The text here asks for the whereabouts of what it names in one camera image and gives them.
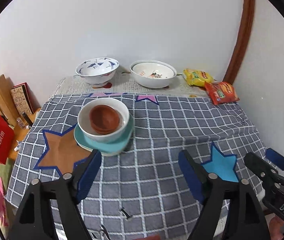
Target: wooden board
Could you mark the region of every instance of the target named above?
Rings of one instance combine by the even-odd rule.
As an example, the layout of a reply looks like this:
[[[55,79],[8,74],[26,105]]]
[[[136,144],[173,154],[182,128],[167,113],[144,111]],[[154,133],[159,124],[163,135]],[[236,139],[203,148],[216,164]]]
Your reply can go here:
[[[20,117],[10,94],[10,88],[4,75],[0,76],[0,107],[12,126],[17,125],[16,119]]]

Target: blue and white porcelain bowl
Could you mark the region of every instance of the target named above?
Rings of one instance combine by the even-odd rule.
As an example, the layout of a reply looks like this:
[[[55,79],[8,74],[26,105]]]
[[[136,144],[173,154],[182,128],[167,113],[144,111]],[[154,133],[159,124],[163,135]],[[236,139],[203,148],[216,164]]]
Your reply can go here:
[[[113,78],[119,62],[113,58],[99,57],[84,61],[80,64],[75,72],[85,82],[94,88],[100,88],[107,84]]]

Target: small bottle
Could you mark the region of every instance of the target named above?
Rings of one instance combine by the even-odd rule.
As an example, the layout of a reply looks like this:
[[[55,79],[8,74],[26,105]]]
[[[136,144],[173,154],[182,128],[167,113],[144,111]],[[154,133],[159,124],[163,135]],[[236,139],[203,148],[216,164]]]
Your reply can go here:
[[[17,123],[21,127],[21,129],[25,128],[25,125],[20,117],[17,118]]]

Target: star pattern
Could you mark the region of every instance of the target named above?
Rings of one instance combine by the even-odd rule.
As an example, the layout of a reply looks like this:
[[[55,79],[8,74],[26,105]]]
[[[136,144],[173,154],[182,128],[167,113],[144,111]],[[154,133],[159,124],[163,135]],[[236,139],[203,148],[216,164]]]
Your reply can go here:
[[[211,160],[201,164],[208,173],[217,174],[222,180],[239,182],[234,171],[236,155],[224,155],[214,144],[211,143]]]
[[[72,173],[77,164],[84,161],[90,151],[80,147],[74,139],[75,125],[63,133],[43,130],[46,150],[34,169],[56,169],[60,176]]]
[[[158,100],[156,99],[156,96],[143,96],[143,95],[139,95],[137,96],[137,99],[135,100],[136,102],[142,101],[142,100],[149,100],[157,105],[159,105]]]
[[[121,95],[125,95],[127,93],[92,93],[89,95],[90,98],[93,97],[106,97],[106,96],[121,96]]]

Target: brown star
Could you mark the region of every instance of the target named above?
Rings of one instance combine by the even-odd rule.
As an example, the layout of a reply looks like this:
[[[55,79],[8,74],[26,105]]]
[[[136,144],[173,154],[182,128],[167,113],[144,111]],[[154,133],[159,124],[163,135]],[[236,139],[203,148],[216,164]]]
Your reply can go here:
[[[58,168],[60,175],[72,173],[74,163],[85,159],[91,152],[77,145],[73,135],[74,127],[65,134],[58,135],[50,131],[43,131],[46,138],[47,150],[35,165],[36,168]]]

